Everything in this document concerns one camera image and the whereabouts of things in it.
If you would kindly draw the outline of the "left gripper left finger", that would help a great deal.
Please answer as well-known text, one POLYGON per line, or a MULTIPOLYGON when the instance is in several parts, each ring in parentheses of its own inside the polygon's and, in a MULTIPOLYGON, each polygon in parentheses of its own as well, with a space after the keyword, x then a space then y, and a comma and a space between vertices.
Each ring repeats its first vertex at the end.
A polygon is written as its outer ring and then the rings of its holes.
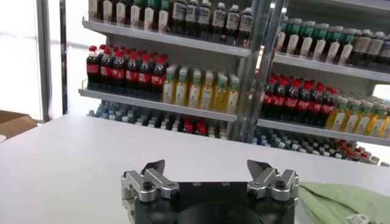
POLYGON ((121 177, 123 200, 138 198, 140 202, 151 203, 160 195, 172 200, 178 196, 178 182, 167 179, 164 175, 165 160, 147 163, 140 173, 135 170, 125 171, 121 177))

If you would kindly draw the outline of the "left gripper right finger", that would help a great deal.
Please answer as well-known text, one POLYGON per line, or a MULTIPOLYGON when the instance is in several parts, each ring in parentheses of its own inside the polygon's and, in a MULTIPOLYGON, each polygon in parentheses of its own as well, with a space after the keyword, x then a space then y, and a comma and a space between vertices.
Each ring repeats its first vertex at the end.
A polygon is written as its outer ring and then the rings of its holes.
POLYGON ((298 201, 299 175, 286 169, 280 173, 268 163, 247 160, 247 167, 253 178, 247 183, 247 194, 253 199, 271 197, 275 201, 298 201))

